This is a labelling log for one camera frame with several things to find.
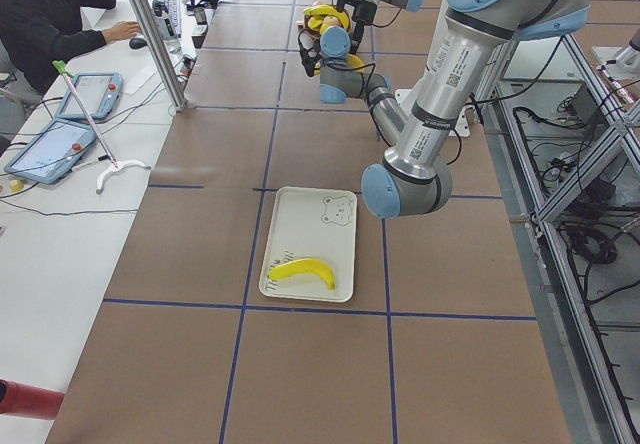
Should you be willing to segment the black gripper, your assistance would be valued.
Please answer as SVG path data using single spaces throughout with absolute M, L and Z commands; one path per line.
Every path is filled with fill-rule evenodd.
M 320 72 L 322 59 L 320 39 L 306 30 L 300 30 L 297 35 L 297 44 L 301 64 L 308 77 L 314 77 Z

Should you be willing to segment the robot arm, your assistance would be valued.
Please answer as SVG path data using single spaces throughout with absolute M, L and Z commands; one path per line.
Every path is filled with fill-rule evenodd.
M 489 96 L 490 60 L 511 43 L 581 28 L 590 0 L 443 0 L 433 48 L 412 100 L 400 105 L 375 78 L 366 103 L 390 146 L 361 179 L 364 203 L 382 219 L 433 212 L 452 190 L 440 150 L 469 100 Z
M 349 99 L 364 101 L 382 140 L 396 144 L 404 126 L 391 84 L 357 55 L 364 30 L 375 25 L 381 3 L 399 11 L 416 12 L 424 0 L 337 0 L 317 2 L 303 10 L 298 24 L 298 46 L 306 74 L 319 78 L 320 100 L 343 104 Z

